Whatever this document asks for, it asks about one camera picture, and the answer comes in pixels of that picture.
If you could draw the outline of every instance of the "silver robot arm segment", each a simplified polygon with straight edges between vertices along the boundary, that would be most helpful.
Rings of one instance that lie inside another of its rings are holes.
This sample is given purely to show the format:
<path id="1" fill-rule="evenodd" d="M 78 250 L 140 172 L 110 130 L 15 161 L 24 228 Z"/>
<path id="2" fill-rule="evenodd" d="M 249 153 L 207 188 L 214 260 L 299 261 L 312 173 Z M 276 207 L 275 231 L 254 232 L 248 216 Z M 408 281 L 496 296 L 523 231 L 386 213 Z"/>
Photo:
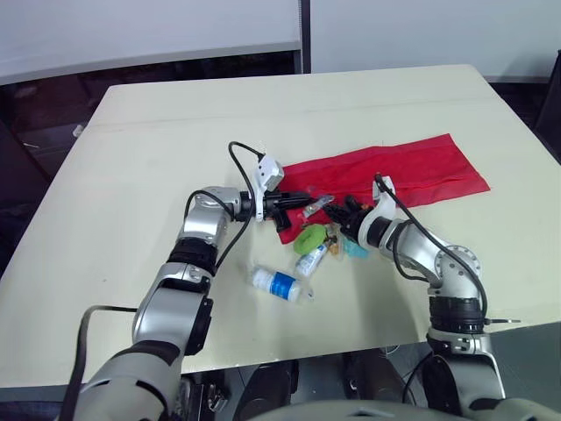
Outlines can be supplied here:
<path id="1" fill-rule="evenodd" d="M 205 191 L 239 214 L 237 189 Z M 230 220 L 212 198 L 195 196 L 173 251 L 138 307 L 133 345 L 107 361 L 82 389 L 75 419 L 158 420 L 162 413 L 171 414 L 183 356 L 202 349 L 209 329 L 213 303 L 207 294 Z"/>

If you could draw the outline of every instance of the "gray floor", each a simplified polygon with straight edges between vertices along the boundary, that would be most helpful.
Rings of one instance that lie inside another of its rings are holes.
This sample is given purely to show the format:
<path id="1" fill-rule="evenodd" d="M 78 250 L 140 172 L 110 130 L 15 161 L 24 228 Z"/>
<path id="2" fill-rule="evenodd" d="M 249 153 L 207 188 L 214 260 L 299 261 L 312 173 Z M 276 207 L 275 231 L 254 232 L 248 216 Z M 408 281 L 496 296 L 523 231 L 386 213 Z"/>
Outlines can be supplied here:
<path id="1" fill-rule="evenodd" d="M 516 329 L 493 335 L 507 396 L 523 397 L 561 411 L 561 324 Z M 415 364 L 429 348 L 426 344 L 400 346 L 388 358 L 397 372 L 407 379 Z M 231 397 L 217 421 L 230 420 L 238 400 L 249 382 L 255 366 L 226 370 L 225 378 Z M 420 406 L 426 405 L 423 389 L 418 381 L 412 392 Z M 0 402 L 60 401 L 64 387 L 0 389 Z M 300 361 L 298 390 L 292 403 L 324 399 L 344 399 L 340 355 L 327 355 Z"/>

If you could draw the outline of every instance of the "white table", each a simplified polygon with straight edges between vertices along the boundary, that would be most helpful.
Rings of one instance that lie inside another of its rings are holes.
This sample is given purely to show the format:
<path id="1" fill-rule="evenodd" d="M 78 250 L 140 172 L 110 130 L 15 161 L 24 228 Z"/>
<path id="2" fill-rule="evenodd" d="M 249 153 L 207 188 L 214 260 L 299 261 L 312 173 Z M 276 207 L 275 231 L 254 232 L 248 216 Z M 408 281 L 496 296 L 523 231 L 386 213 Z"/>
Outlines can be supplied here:
<path id="1" fill-rule="evenodd" d="M 244 187 L 229 141 L 287 165 L 446 132 L 491 191 L 415 214 L 479 256 L 490 317 L 521 318 L 519 326 L 559 320 L 560 166 L 472 67 L 117 86 L 0 282 L 0 386 L 67 382 L 82 312 L 94 303 L 138 305 L 172 249 L 188 194 Z M 425 285 L 401 279 L 377 253 L 327 257 L 311 303 L 287 303 L 246 282 L 254 263 L 288 271 L 294 262 L 272 223 L 253 224 L 214 280 L 209 336 L 184 371 L 423 340 Z M 131 315 L 95 315 L 86 379 L 130 343 Z"/>

